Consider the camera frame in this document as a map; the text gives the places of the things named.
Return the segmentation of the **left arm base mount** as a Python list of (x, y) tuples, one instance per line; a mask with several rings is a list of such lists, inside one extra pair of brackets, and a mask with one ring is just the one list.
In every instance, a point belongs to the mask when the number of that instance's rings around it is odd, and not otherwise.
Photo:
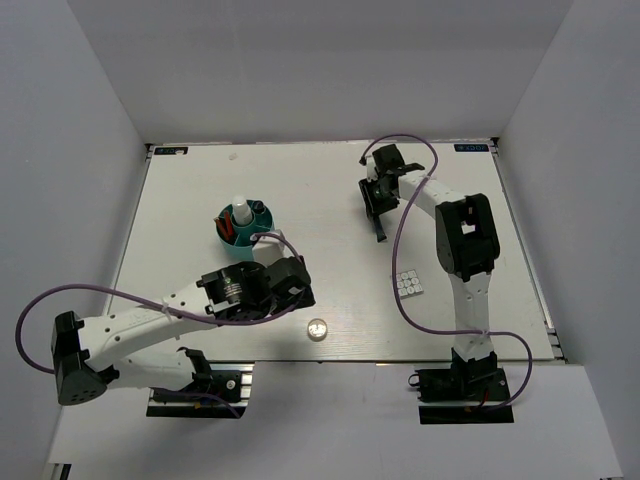
[(146, 416), (150, 418), (240, 419), (248, 406), (253, 364), (210, 361), (200, 350), (181, 347), (188, 359), (188, 383), (178, 390), (152, 389)]

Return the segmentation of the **black mascara tube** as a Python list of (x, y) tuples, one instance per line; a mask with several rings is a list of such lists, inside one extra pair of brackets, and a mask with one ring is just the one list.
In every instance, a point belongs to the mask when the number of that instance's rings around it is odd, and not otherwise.
[(374, 216), (372, 219), (372, 224), (374, 227), (374, 232), (376, 235), (376, 241), (378, 243), (384, 242), (387, 240), (387, 235), (384, 231), (384, 228), (382, 226), (381, 220), (378, 216)]

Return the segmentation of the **white bottle black cap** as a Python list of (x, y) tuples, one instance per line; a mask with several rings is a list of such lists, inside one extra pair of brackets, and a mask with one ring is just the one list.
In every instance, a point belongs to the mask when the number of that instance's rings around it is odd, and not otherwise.
[(252, 210), (256, 214), (262, 214), (266, 210), (265, 204), (260, 200), (256, 200), (252, 204)]

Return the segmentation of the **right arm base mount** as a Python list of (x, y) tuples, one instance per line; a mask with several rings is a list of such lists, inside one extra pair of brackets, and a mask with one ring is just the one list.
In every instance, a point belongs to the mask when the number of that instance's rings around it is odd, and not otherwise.
[(447, 368), (420, 369), (411, 374), (408, 386), (417, 392), (421, 425), (512, 424), (511, 406), (497, 408), (510, 398), (506, 375), (496, 375), (470, 393), (462, 393), (454, 385)]

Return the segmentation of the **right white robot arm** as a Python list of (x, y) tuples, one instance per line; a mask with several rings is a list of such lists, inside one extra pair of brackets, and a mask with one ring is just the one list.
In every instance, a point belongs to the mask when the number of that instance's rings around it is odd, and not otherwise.
[(433, 179), (424, 166), (407, 164), (394, 144), (368, 147), (359, 163), (366, 167), (366, 177), (358, 186), (377, 241), (387, 239), (381, 215), (401, 200), (435, 222), (436, 254), (454, 298), (451, 384), (459, 396), (475, 398), (497, 371), (488, 334), (488, 288), (500, 244), (489, 199), (464, 195)]

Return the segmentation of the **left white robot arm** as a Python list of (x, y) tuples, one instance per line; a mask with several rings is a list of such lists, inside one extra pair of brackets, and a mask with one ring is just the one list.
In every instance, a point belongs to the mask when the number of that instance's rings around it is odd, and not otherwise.
[(203, 275), (158, 301), (124, 292), (138, 305), (125, 312), (79, 318), (69, 311), (54, 320), (52, 357), (58, 402), (85, 403), (121, 377), (116, 362), (171, 337), (219, 326), (266, 323), (315, 304), (302, 258), (270, 266), (243, 261)]

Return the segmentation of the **red lip gloss tube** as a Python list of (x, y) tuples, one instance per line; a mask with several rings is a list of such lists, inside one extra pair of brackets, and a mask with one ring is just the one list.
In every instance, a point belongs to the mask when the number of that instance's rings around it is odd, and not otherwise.
[(224, 238), (230, 242), (234, 236), (235, 236), (235, 231), (234, 231), (234, 227), (233, 227), (233, 223), (231, 220), (231, 214), (228, 210), (225, 210), (223, 215), (220, 217), (221, 220), (224, 223), (224, 227), (226, 229), (227, 234), (224, 236)]
[(220, 218), (220, 217), (216, 217), (216, 218), (214, 219), (214, 222), (215, 222), (215, 224), (216, 224), (216, 227), (217, 227), (217, 230), (219, 231), (219, 233), (220, 233), (222, 236), (225, 236), (225, 235), (227, 234), (227, 232), (226, 232), (226, 229), (225, 229), (225, 227), (224, 227), (224, 223), (223, 223), (223, 221), (221, 220), (221, 218)]

